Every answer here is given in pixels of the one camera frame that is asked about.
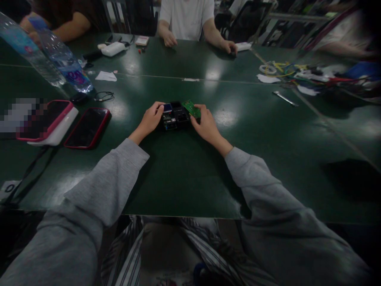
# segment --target hand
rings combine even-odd
[[[40,50],[42,50],[42,44],[41,44],[41,41],[40,41],[40,36],[37,34],[37,32],[30,32],[28,34],[28,36],[40,48]]]
[[[164,33],[163,39],[164,39],[164,44],[166,47],[171,48],[173,46],[177,46],[177,41],[175,39],[175,36],[172,34],[170,30],[167,30]]]
[[[137,145],[152,131],[155,130],[156,126],[160,122],[164,111],[164,102],[156,101],[149,109],[144,113],[143,119],[137,129],[128,137],[130,140],[134,141]]]
[[[230,54],[232,51],[235,52],[235,54],[238,53],[238,47],[237,45],[232,41],[222,40],[219,48],[221,50],[226,51],[228,54]]]
[[[193,116],[190,116],[194,129],[205,141],[212,144],[225,158],[226,155],[233,149],[233,146],[219,133],[216,122],[210,110],[206,109],[204,104],[195,104],[194,106],[201,110],[200,124],[197,123]]]

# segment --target phone screen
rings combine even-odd
[[[107,109],[88,109],[66,141],[65,146],[89,147],[108,112]]]
[[[67,101],[52,101],[44,109],[44,104],[40,104],[39,108],[32,110],[31,115],[28,116],[23,132],[20,132],[18,137],[29,139],[44,138],[43,133],[48,131],[49,126],[68,105],[69,102]]]

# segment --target desk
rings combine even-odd
[[[290,62],[295,64],[342,64],[353,66],[356,62],[321,52],[255,46],[261,60]],[[381,170],[381,105],[364,104],[349,108],[327,102],[320,96],[300,95],[320,113],[323,120],[331,123],[348,142],[358,149],[374,166]]]
[[[91,51],[99,43],[96,39],[105,38],[107,35],[88,35],[70,47],[79,55],[81,49],[82,53]],[[0,60],[0,86],[5,95],[1,108],[15,97],[62,97],[33,68],[22,64],[22,59],[10,50],[7,53],[9,57]],[[272,174],[323,221],[377,222],[377,203],[349,200],[321,168],[325,163],[361,156],[291,90],[282,93],[298,103],[298,108],[271,93],[279,89],[276,85],[259,83],[255,75],[260,64],[250,51],[240,53],[236,60],[227,60],[206,43],[179,41],[177,52],[171,52],[159,39],[150,39],[142,55],[131,47],[122,55],[95,61],[93,70],[97,72],[119,71],[116,82],[95,81],[96,74],[90,75],[96,90],[115,93],[114,101],[89,101],[79,108],[81,114],[88,107],[111,111],[112,119],[103,137],[91,151],[62,146],[48,151],[23,183],[20,207],[45,210],[61,202],[66,191],[137,127],[145,109],[155,100],[192,99],[208,106],[224,137],[264,158]],[[183,77],[201,80],[188,82]],[[37,149],[21,141],[0,141],[0,146],[2,165],[6,166],[0,172],[0,183],[20,178]],[[192,128],[154,132],[141,147],[150,159],[123,213],[221,218],[250,215],[223,159]]]

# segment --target gray sleeve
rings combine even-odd
[[[149,156],[126,139],[50,209],[0,285],[92,285],[103,229],[120,216]]]
[[[280,284],[366,284],[368,266],[271,175],[261,158],[234,148],[225,161],[252,211],[241,225],[248,254]]]

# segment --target black cable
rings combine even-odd
[[[19,189],[20,185],[22,184],[23,180],[27,176],[29,176],[29,174],[32,172],[32,170],[36,166],[37,161],[46,153],[46,151],[49,149],[49,147],[50,147],[49,145],[44,145],[41,147],[41,149],[40,149],[39,153],[37,154],[36,158],[34,159],[34,161],[26,169],[21,181],[17,184],[17,186],[14,187],[11,194],[7,197],[7,199],[5,200],[5,202],[2,205],[4,205],[6,208],[9,206],[12,206],[11,202],[13,200],[13,197],[15,196],[15,194],[16,194],[17,190]]]
[[[132,38],[131,38],[131,41],[129,42],[129,44],[132,44],[133,42],[135,42],[135,35],[132,35]]]
[[[98,98],[98,94],[105,93],[106,95]],[[114,100],[114,93],[111,91],[100,91],[94,95],[94,101],[112,101]]]

